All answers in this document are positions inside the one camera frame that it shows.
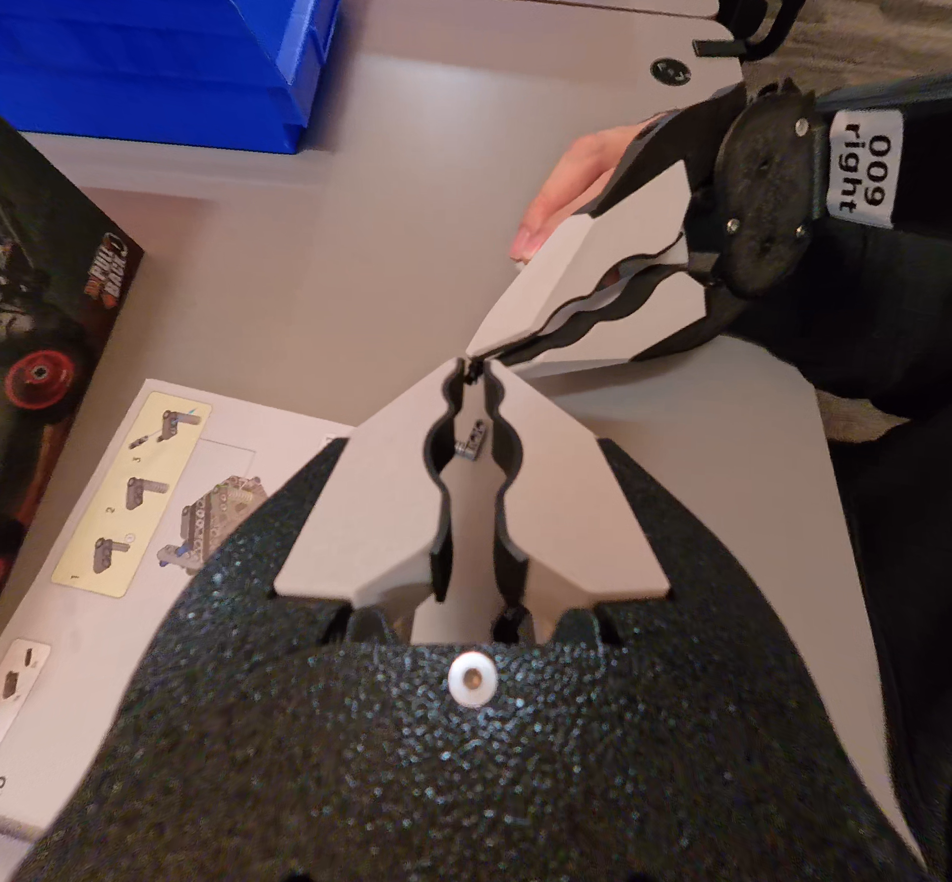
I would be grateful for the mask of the black toy box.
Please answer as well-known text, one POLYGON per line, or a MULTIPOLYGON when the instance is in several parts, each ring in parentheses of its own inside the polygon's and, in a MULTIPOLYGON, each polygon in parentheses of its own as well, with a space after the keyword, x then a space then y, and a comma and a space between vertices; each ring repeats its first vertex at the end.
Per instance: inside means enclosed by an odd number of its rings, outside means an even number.
POLYGON ((1 121, 1 584, 113 332, 142 249, 1 121))

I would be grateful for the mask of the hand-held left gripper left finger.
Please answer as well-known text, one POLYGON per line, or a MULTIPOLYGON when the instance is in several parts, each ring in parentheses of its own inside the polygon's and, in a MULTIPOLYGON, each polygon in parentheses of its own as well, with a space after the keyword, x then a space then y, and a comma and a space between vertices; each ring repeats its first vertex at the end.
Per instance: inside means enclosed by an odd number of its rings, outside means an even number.
POLYGON ((466 364, 453 358, 357 427, 274 581, 281 596, 414 611, 444 602, 450 495, 466 364))

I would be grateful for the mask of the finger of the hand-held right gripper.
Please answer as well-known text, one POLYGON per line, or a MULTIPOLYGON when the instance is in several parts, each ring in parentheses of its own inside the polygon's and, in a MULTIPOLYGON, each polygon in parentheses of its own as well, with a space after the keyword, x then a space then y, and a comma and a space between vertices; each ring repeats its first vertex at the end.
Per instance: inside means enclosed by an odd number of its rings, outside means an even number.
POLYGON ((690 197, 679 160, 604 214, 566 218, 482 320, 467 357, 486 357, 539 334, 558 310, 595 293, 610 269, 660 256, 682 233, 690 197))
POLYGON ((541 378, 632 361, 708 313, 707 291, 684 269, 653 266, 608 291, 608 303, 579 310, 497 360, 524 378, 541 378))

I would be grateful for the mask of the blue plastic bin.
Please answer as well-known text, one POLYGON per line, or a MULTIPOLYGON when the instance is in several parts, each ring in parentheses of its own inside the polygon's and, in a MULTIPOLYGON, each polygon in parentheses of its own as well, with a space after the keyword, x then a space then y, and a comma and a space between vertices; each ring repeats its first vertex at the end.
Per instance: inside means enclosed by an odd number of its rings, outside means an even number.
POLYGON ((341 0, 1 0, 22 132, 293 154, 341 0))

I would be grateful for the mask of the instruction booklet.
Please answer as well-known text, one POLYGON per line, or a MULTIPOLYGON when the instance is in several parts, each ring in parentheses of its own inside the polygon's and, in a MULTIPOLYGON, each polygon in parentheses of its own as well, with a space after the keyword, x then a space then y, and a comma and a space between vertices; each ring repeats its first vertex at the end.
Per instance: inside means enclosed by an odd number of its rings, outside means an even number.
POLYGON ((2 632, 2 834, 74 793, 184 588, 351 427, 147 380, 2 632))

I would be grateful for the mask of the person's right hand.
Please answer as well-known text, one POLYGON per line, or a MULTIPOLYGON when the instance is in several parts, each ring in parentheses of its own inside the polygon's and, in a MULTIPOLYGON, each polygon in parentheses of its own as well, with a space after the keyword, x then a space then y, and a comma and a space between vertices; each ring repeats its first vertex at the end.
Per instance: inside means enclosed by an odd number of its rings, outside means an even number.
POLYGON ((603 190, 631 142, 667 113, 633 125, 606 128, 576 139, 530 201, 509 256, 528 264, 557 227, 603 190))

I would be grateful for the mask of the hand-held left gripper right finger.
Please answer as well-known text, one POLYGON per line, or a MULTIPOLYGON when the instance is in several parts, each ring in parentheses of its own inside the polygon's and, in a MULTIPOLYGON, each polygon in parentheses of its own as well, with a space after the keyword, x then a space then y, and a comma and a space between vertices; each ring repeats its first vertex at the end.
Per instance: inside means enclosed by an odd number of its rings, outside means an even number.
POLYGON ((483 364, 495 497, 495 579, 508 606, 569 611, 670 585, 596 436, 497 361, 483 364))

